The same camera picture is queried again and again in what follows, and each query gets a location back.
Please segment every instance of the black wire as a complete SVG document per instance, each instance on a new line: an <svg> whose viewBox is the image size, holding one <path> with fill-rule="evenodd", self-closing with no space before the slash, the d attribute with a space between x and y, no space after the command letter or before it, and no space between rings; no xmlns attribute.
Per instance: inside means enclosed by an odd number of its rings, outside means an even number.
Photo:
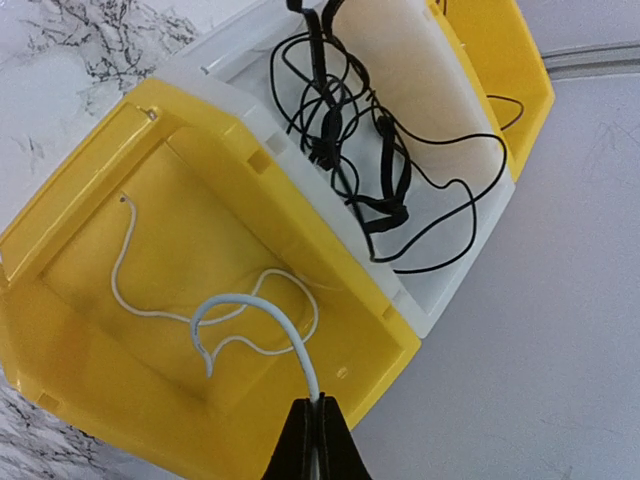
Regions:
<svg viewBox="0 0 640 480"><path fill-rule="evenodd" d="M303 45L305 43L310 42L322 43L323 45L329 45L334 48L340 54L342 54L345 58L345 70L342 72L340 77L335 75L327 74L326 81L324 82L324 86L321 87L319 82L315 82L314 79L309 78L305 75L298 67L296 67L293 62L289 59L288 55L292 48L297 45ZM278 57L278 53L282 50L282 54L280 56L282 63L289 69L291 73L293 73L296 77L298 77L304 84L305 87L303 89L302 95L299 101L299 109L293 115L289 115L286 109L283 107L278 90L276 88L276 75L275 75L275 63ZM354 94L351 89L345 84L349 73L353 71L357 77L359 77L362 88ZM277 109L280 111L282 116L288 122L287 133L295 130L298 134L300 134L300 147L304 151L311 149L312 155L314 147L321 145L326 152L323 152L329 157L331 162L331 186L341 198L345 200L345 204L350 207L356 217L356 220L361 226L363 234L365 236L365 241L367 244L367 249L369 251L370 260L374 263L388 263L401 258L409 249L411 249L422 237L424 237L427 233L433 230L436 226L441 223L449 220L450 218L458 215L464 210L471 208L472 213L472 233L470 241L467 246L461 250L454 257L449 260L442 262L437 265L433 265L430 267L424 268L415 268L415 269L396 269L394 270L398 274L417 274L417 273L426 273L432 272L435 270L439 270L441 268L445 268L455 262L457 262L460 258L466 255L469 250L473 247L477 237L477 226L478 226L478 213L477 213L477 202L485 197L499 182L504 170L506 169L507 164L507 147L501 137L490 134L490 133L474 133L469 135L464 135L458 138L449 139L449 140L430 140L419 137L409 131L404 125L402 125L395 116L384 106L380 104L378 101L375 92L370 87L369 82L369 74L364 67L364 65L352 54L350 54L344 45L337 39L335 36L331 36L331 38L312 38L311 35L306 32L298 35L294 35L290 38L287 38L280 42L271 53L270 57L270 82L271 82L271 92L275 102ZM317 94L317 98L307 100L308 95L311 91L314 91ZM338 99L335 98L336 94L340 94ZM365 95L368 95L365 101L370 102L370 105L364 109L360 109L357 105L357 101L363 99ZM499 97L499 96L491 96L492 98L501 98L507 100L508 97ZM353 106L353 116L346 123L346 125L342 125L342 114L345 106ZM312 135L310 133L310 129L314 120L317 118L317 115L320 111L320 108L325 106L327 108L327 113L325 114L327 118L325 120L329 120L330 130L335 130L337 126L339 126L339 132L332 132L333 134L338 133L335 138L331 138L332 142L327 144L327 138L323 138L323 135ZM310 113L307 115L305 112L311 109ZM362 209L360 206L361 200L363 198L367 198L371 200L369 197L363 197L358 194L360 188L360 176L358 174L358 170L355 165L347 159L340 152L345 144L345 142L354 135L354 133L358 130L361 119L366 116L371 116L371 121L373 122L374 128L380 133L382 136L382 131L380 128L379 120L384 117L387 120L392 122L394 129L399 129L409 138L413 140L424 143L427 145L433 146L444 146L444 145L453 145L460 142L470 141L473 139L493 139L499 142L502 147L503 155L502 155L502 163L500 169L496 175L496 177L492 180L492 182L478 195L474 196L469 185L460 178L454 178L449 180L444 185L439 185L433 182L428 175L420 168L418 164L415 163L413 159L411 159L409 155L409 150L407 149L404 139L402 135L398 133L395 135L395 145L394 150L396 154L399 154L404 163L408 162L410 167L417 170L422 179L427 182L431 187L436 188L438 190L446 190L453 185L461 185L469 200L462 205L456 207L455 209L447 212L446 214L440 216L436 220L432 221L430 224L426 225L422 228L417 234L415 234L398 252L393 255L389 255L386 257L378 257L375 252L375 247L373 244L372 234L367 231L367 223L364 219L364 215L362 213ZM518 121L522 114L519 115L515 121ZM355 187L352 187L351 182L347 178L342 164L346 163L354 174ZM336 188L336 177L340 179L342 183L343 190L338 190ZM373 199L374 205L375 202L379 202L383 204L384 202L397 201L402 197L404 198L404 192L398 192L396 190L395 194L389 198L384 198L380 200Z"/></svg>
<svg viewBox="0 0 640 480"><path fill-rule="evenodd" d="M487 98L493 98L493 99L496 99L496 100L503 100L505 102L513 103L514 105L517 105L519 107L518 114L513 118L513 120L507 122L505 125L500 127L500 130L502 130L503 132L506 129L508 129L510 127L513 127L516 123L518 123L520 121L520 119L522 118L522 116L524 115L524 103L522 103L518 99L511 98L511 97L505 97L503 95L487 95Z"/></svg>

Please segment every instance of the white cable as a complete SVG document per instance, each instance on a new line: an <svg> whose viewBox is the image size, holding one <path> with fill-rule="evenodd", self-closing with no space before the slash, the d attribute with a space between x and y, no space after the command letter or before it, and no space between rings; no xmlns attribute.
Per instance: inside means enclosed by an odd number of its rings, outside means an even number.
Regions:
<svg viewBox="0 0 640 480"><path fill-rule="evenodd" d="M138 212L137 212L137 209L136 209L136 206L134 205L134 203L126 195L122 195L120 201L121 202L126 202L129 205L129 208L131 209L131 221L129 223L129 229L127 230L127 233L126 233L126 235L124 237L124 241L122 243L122 249L120 250L120 254L118 255L116 263L113 266L113 270L111 271L111 290L113 291L113 296L115 297L115 299L117 300L117 302L120 304L120 306L122 308L124 308L129 313L131 313L133 315L136 315L138 317L169 318L169 319L172 319L172 320L177 320L179 322L184 322L184 323L189 323L190 324L192 322L192 319L189 318L189 317L185 317L185 316L178 315L176 313L171 313L171 312L163 312L163 311L159 311L159 310L140 310L140 309L137 309L137 308L133 307L132 305L128 304L126 302L126 300L124 298L122 298L122 295L120 294L120 292L118 290L118 273L120 271L120 267L122 266L124 258L127 255L127 251L129 250L129 245L131 243L131 237L133 236L133 231L135 229L136 221L137 221L137 218L138 218ZM290 280L291 282L296 284L300 288L300 290L302 290L302 292L309 299L309 303L311 304L311 308L313 309L313 322L312 322L311 328L309 329L307 334L304 336L304 338L301 339L303 344L306 343L313 336L313 334L316 332L316 329L318 327L318 317L319 317L318 303L316 302L316 299L313 296L313 294L311 293L311 291L298 278L296 278L295 276L291 275L289 272L286 272L284 270L280 270L278 268L266 269L265 271L263 271L260 274L260 277L258 277L258 281L256 282L255 287L253 287L253 290L251 291L251 294L250 295L246 295L246 296L250 297L250 298L256 298L255 295L258 293L258 291L262 287L262 284L264 283L264 281L266 280L266 278L269 275L280 275L282 277L287 278L288 280ZM235 318L238 315L240 315L242 312L244 312L249 304L248 303L242 303L241 305L242 305L241 307L237 308L236 310L234 310L231 313L228 313L228 314L226 314L226 315L224 315L222 317L212 318L212 319L209 319L209 320L203 320L203 321L199 322L199 325L200 326L217 325L219 323L222 323L222 322L225 322L225 321L230 320L232 318ZM213 351L211 356L210 357L208 356L209 360L208 361L205 360L206 361L206 365L207 365L207 377L211 377L211 375L213 375L213 365L214 365L214 363L216 361L216 358L218 357L218 355L220 354L222 349L226 345L231 343L231 342L242 342L245 345L251 347L257 353L260 353L261 355L266 355L266 356L282 355L282 354L294 351L294 347L293 346L290 346L290 347L287 347L287 348L283 348L281 350L266 350L264 348L259 347L255 343L253 343L247 337L244 337L242 335L232 335L232 336L224 338L218 344L218 346Z"/></svg>
<svg viewBox="0 0 640 480"><path fill-rule="evenodd" d="M209 355L209 352L207 352L202 346L199 334L200 322L202 320L202 317L211 308L215 307L216 305L229 303L236 305L250 305L252 307L259 308L260 310L267 312L275 320L278 321L278 323L282 326L285 333L291 340L293 349L298 356L298 360L300 361L300 365L302 366L302 371L304 372L304 376L307 379L307 385L309 386L309 398L311 399L312 403L317 402L320 398L320 387L318 386L318 378L316 376L315 370L313 369L313 364L311 363L309 353L304 347L304 342L302 341L302 338L300 338L300 334L298 333L298 330L296 330L295 325L284 313L282 313L282 310L276 307L273 303L268 302L263 298L252 297L251 295L242 293L216 295L215 297L211 297L209 300L200 305L196 310L196 313L193 315L193 318L191 319L191 340L193 341L193 345L196 347L196 350L198 350L200 355L202 355L202 358L207 365L207 376L211 376L211 373L213 372L213 360L215 360L215 356ZM225 345L234 340L246 343L246 339L244 337L236 336L235 338L227 337L224 340L224 342L226 342ZM216 351L219 351L221 348L222 347L218 346Z"/></svg>

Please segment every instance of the marble surface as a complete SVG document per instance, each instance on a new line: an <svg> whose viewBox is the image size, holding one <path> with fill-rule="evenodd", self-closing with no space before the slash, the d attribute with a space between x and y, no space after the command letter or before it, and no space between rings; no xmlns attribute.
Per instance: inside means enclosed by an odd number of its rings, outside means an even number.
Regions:
<svg viewBox="0 0 640 480"><path fill-rule="evenodd" d="M0 0L0 231L126 92L250 2ZM175 478L0 378L0 478Z"/></svg>

